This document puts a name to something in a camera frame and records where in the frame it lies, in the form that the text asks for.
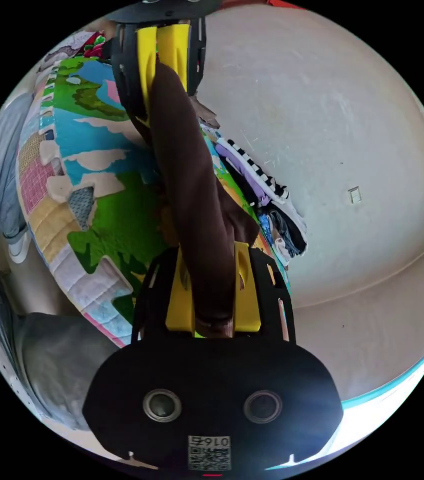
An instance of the wall switch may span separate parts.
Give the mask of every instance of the wall switch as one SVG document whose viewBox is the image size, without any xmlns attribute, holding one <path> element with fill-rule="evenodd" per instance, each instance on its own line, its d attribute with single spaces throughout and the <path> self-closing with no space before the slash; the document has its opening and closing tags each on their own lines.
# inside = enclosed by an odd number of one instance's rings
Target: wall switch
<svg viewBox="0 0 424 480">
<path fill-rule="evenodd" d="M 362 195 L 360 194 L 360 189 L 357 186 L 351 188 L 348 193 L 350 195 L 350 201 L 353 204 L 357 204 L 358 202 L 362 201 Z"/>
</svg>

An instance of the brown cloth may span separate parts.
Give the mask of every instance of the brown cloth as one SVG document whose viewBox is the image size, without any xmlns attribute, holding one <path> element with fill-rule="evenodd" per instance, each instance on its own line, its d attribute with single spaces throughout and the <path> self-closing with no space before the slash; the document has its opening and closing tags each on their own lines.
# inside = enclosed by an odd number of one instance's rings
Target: brown cloth
<svg viewBox="0 0 424 480">
<path fill-rule="evenodd" d="M 129 115 L 157 158 L 190 273 L 196 320 L 223 331 L 233 313 L 234 242 L 252 246 L 259 226 L 216 178 L 192 103 L 171 68 L 157 62 L 150 130 Z"/>
</svg>

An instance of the sneaker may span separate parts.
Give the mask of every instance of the sneaker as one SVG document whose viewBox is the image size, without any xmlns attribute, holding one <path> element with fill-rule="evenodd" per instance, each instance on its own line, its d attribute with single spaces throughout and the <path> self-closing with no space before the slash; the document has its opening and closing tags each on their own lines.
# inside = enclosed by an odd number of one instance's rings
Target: sneaker
<svg viewBox="0 0 424 480">
<path fill-rule="evenodd" d="M 8 253 L 14 263 L 21 264 L 25 261 L 31 241 L 32 236 L 29 231 L 26 231 L 17 243 L 8 245 Z"/>
</svg>

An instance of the colorful puzzle mat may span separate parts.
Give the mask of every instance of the colorful puzzle mat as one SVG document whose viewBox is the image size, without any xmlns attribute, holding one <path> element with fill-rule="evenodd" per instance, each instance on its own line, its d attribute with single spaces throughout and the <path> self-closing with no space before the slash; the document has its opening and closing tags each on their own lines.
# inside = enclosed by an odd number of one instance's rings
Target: colorful puzzle mat
<svg viewBox="0 0 424 480">
<path fill-rule="evenodd" d="M 216 176 L 256 219 L 213 135 L 202 132 Z M 111 67 L 69 58 L 37 87 L 17 159 L 20 202 L 44 261 L 78 310 L 120 347 L 130 342 L 148 266 L 178 244 L 155 158 L 140 140 Z M 255 247 L 274 257 L 262 232 Z"/>
</svg>

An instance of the folded clothes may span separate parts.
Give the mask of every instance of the folded clothes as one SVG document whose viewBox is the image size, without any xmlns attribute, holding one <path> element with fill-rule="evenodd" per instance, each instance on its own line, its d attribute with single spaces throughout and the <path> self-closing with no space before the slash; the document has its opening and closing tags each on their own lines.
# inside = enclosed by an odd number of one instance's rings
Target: folded clothes
<svg viewBox="0 0 424 480">
<path fill-rule="evenodd" d="M 269 215 L 267 215 L 266 218 L 269 223 L 270 235 L 272 237 L 272 250 L 275 252 L 279 262 L 285 267 L 285 269 L 287 269 L 288 264 L 292 260 L 292 255 L 288 252 L 285 241 L 280 236 L 272 218 Z"/>
<path fill-rule="evenodd" d="M 224 156 L 221 156 L 220 159 L 222 160 L 222 162 L 227 165 L 228 162 L 227 162 L 227 158 L 224 157 Z M 237 186 L 240 188 L 240 190 L 242 191 L 243 193 L 243 196 L 245 197 L 245 199 L 247 200 L 247 203 L 251 206 L 251 207 L 255 207 L 256 205 L 259 204 L 259 200 L 257 198 L 257 195 L 255 194 L 255 192 L 253 191 L 253 188 L 250 186 L 250 184 L 247 182 L 247 180 L 245 179 L 245 177 L 238 171 L 235 169 L 234 166 L 231 165 L 232 168 L 228 168 L 228 172 L 230 174 L 230 176 L 233 178 L 233 181 L 237 184 Z"/>
<path fill-rule="evenodd" d="M 270 231 L 269 217 L 262 213 L 258 215 L 257 218 L 258 218 L 258 221 L 260 222 L 260 226 L 262 227 L 263 233 L 265 235 L 265 238 L 267 239 L 268 244 L 272 246 L 273 238 L 272 238 L 272 233 Z"/>
<path fill-rule="evenodd" d="M 284 203 L 288 198 L 288 190 L 285 186 L 280 186 L 273 177 L 268 176 L 261 167 L 259 167 L 247 152 L 239 147 L 233 140 L 219 138 L 218 143 L 225 147 L 250 173 L 252 178 L 258 183 L 268 197 L 279 203 Z"/>
<path fill-rule="evenodd" d="M 307 224 L 293 206 L 291 199 L 288 198 L 283 204 L 275 202 L 274 200 L 272 200 L 272 203 L 279 211 L 281 211 L 285 216 L 287 216 L 290 220 L 292 220 L 292 222 L 295 223 L 297 228 L 300 230 L 303 241 L 307 243 L 307 238 L 305 237 L 305 234 L 307 233 Z"/>
<path fill-rule="evenodd" d="M 294 257 L 304 253 L 307 244 L 297 225 L 275 205 L 267 207 L 267 214 L 270 215 L 273 224 L 284 239 L 290 254 Z"/>
<path fill-rule="evenodd" d="M 239 173 L 243 175 L 243 177 L 247 180 L 247 183 L 252 187 L 255 196 L 258 198 L 258 202 L 261 205 L 267 205 L 270 202 L 270 198 L 265 194 L 262 187 L 255 181 L 253 175 L 244 167 L 244 165 L 240 162 L 240 160 L 233 155 L 230 150 L 227 149 L 222 144 L 222 139 L 218 139 L 218 143 L 215 145 L 216 152 L 227 159 L 227 162 L 232 165 L 233 168 Z"/>
</svg>

